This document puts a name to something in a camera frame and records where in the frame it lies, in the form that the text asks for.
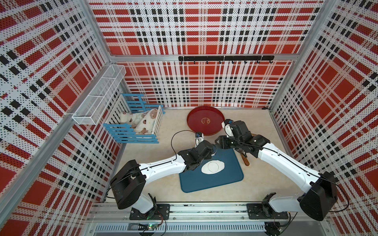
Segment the white dough piece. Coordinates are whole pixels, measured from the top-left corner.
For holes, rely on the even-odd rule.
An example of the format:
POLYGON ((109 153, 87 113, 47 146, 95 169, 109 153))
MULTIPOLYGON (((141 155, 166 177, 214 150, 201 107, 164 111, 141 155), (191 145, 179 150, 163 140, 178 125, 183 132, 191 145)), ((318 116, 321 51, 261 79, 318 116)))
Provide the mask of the white dough piece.
POLYGON ((206 175, 213 175, 221 172, 225 168, 225 164, 222 161, 219 160, 212 160, 209 162, 206 162, 201 167, 201 172, 206 175))

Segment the teal plastic tray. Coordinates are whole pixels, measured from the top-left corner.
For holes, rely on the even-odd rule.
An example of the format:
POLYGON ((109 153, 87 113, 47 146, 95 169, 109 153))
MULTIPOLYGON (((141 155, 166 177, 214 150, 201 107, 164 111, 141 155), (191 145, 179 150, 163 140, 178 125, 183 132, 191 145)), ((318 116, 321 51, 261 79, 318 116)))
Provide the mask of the teal plastic tray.
POLYGON ((186 171, 179 175, 181 190, 185 193, 210 189, 222 185, 240 182, 244 178, 242 168, 232 149, 219 149, 210 160, 204 160, 199 167, 193 171, 186 171), (206 175, 201 172, 201 167, 209 161, 219 160, 224 162, 225 168, 213 175, 206 175))

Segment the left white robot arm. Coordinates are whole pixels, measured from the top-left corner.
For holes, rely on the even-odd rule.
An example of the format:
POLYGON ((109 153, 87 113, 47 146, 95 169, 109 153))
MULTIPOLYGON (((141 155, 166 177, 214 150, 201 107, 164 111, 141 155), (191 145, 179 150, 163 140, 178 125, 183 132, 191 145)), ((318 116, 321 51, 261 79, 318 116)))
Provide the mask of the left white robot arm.
POLYGON ((146 185, 170 175, 195 170, 215 152, 214 145, 202 141, 195 147, 175 152, 173 157, 157 162, 139 164, 128 161, 110 181, 110 190, 118 209, 133 208, 151 219, 158 212, 156 199, 142 194, 146 185))

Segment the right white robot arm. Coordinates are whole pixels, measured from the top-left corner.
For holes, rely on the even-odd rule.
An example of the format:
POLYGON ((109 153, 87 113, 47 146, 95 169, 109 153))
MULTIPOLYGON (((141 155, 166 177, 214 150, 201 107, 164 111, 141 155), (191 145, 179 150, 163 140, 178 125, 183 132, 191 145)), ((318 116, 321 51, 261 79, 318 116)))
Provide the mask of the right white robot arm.
POLYGON ((268 195, 267 203, 274 212, 303 212, 316 221, 323 221, 336 204, 337 185, 329 172, 313 170, 276 147, 262 135, 254 135, 243 121, 226 119, 222 123, 226 135, 219 136, 216 144, 221 149, 242 149, 276 168, 299 188, 292 196, 268 195))

